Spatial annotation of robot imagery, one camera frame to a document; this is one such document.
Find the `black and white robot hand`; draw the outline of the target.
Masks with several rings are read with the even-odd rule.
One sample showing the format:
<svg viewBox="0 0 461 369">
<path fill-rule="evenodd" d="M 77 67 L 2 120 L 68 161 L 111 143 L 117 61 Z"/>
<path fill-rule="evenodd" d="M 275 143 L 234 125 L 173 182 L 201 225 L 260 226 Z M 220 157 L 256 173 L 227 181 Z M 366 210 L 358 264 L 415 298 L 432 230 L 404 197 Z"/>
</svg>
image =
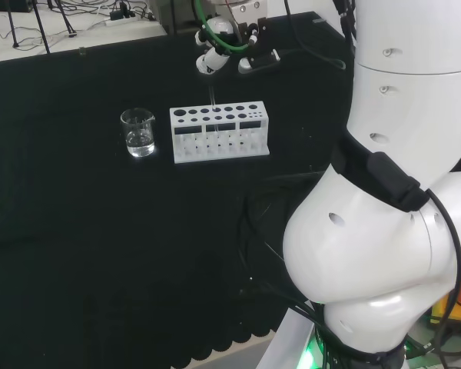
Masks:
<svg viewBox="0 0 461 369">
<path fill-rule="evenodd" d="M 202 75 L 217 74 L 233 57 L 242 75 L 280 63 L 270 43 L 266 1 L 210 1 L 209 5 L 215 14 L 207 12 L 202 1 L 192 2 L 200 22 L 195 43 L 206 48 L 196 61 Z"/>
</svg>

